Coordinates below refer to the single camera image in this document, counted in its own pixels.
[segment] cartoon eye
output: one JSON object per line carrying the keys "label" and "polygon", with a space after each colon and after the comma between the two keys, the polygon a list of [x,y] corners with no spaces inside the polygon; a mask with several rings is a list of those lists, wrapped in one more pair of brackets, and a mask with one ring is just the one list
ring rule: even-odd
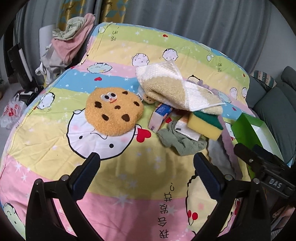
{"label": "cartoon eye", "polygon": [[103,101],[107,101],[107,102],[110,101],[110,97],[108,95],[105,95],[105,94],[101,95],[101,99]]}
{"label": "cartoon eye", "polygon": [[117,95],[116,95],[115,93],[112,93],[112,92],[109,92],[107,95],[108,95],[110,98],[112,98],[112,99],[116,99],[116,98],[117,98]]}

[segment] pink towel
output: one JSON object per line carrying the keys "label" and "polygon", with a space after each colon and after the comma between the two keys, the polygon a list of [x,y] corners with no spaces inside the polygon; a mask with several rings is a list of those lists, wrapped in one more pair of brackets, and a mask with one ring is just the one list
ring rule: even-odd
{"label": "pink towel", "polygon": [[234,146],[232,144],[231,137],[227,131],[227,128],[226,128],[226,125],[225,125],[225,122],[224,122],[222,116],[219,115],[218,120],[219,120],[220,124],[223,126],[223,131],[222,131],[221,136],[222,136],[222,142],[224,145],[224,149],[226,151],[226,154],[229,157],[230,164],[236,174],[236,179],[241,180],[242,179],[242,170],[240,169],[239,161],[237,160],[237,156],[234,153]]}
{"label": "pink towel", "polygon": [[58,39],[52,39],[54,49],[66,65],[69,65],[72,62],[72,59],[75,57],[94,26],[95,16],[92,13],[86,14],[84,18],[86,19],[85,24],[71,40],[61,41]]}

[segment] light green cloth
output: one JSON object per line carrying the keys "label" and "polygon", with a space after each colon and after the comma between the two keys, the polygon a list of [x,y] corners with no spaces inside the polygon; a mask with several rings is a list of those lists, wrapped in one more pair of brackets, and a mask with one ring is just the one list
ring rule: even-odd
{"label": "light green cloth", "polygon": [[52,31],[52,37],[62,41],[68,41],[74,38],[78,30],[85,24],[86,19],[83,17],[74,17],[68,20],[66,30],[62,31],[56,28]]}
{"label": "light green cloth", "polygon": [[167,129],[160,129],[156,134],[165,147],[174,146],[180,156],[195,154],[206,148],[207,142],[200,138],[194,141],[174,130],[177,121],[171,121]]}

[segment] green box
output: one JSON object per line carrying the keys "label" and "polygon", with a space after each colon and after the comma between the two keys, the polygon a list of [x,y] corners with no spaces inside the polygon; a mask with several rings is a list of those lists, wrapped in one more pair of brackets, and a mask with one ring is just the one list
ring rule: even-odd
{"label": "green box", "polygon": [[244,144],[249,149],[258,144],[283,160],[274,137],[262,120],[242,113],[232,124],[231,129],[238,143]]}

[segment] blue gripper pad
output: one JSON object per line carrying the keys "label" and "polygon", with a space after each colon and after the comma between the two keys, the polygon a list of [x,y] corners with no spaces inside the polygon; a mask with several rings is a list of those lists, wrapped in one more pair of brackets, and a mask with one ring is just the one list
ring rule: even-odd
{"label": "blue gripper pad", "polygon": [[101,165],[99,154],[92,152],[70,175],[69,187],[74,201],[81,200]]}
{"label": "blue gripper pad", "polygon": [[193,165],[210,197],[218,202],[222,197],[225,186],[222,172],[211,164],[202,153],[194,155]]}

